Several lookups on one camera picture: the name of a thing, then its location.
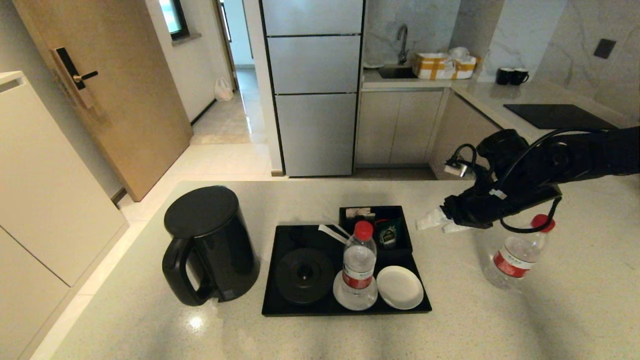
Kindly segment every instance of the faucet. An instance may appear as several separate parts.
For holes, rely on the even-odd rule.
[[[409,53],[409,50],[406,48],[406,37],[408,36],[409,30],[406,27],[406,24],[403,24],[398,29],[398,40],[402,40],[402,49],[398,53],[398,65],[404,65],[406,63],[406,55]]]

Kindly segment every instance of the refrigerator door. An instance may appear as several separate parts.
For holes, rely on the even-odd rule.
[[[351,175],[356,94],[276,96],[288,176]]]
[[[267,36],[359,34],[362,0],[262,0]]]
[[[269,38],[276,94],[357,92],[360,36]]]

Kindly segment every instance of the kitchen sink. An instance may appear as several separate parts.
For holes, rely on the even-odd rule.
[[[378,74],[383,79],[417,79],[410,67],[383,67],[378,69]]]

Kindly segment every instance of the kettle handle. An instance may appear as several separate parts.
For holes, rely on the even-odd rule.
[[[178,300],[189,306],[204,304],[211,294],[211,289],[206,286],[201,286],[199,291],[195,290],[187,275],[187,258],[194,246],[193,239],[173,238],[162,260],[164,278],[171,290]]]

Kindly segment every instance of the red bottle cap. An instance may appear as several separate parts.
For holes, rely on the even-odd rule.
[[[544,214],[537,214],[535,217],[533,217],[533,220],[531,220],[531,227],[542,226],[547,222],[547,219],[549,219],[548,216]],[[549,231],[553,230],[555,226],[556,226],[556,221],[551,219],[551,224],[549,224],[547,228],[540,230],[540,232],[548,233]]]
[[[373,237],[373,225],[365,220],[358,221],[353,234],[360,241],[369,241]]]

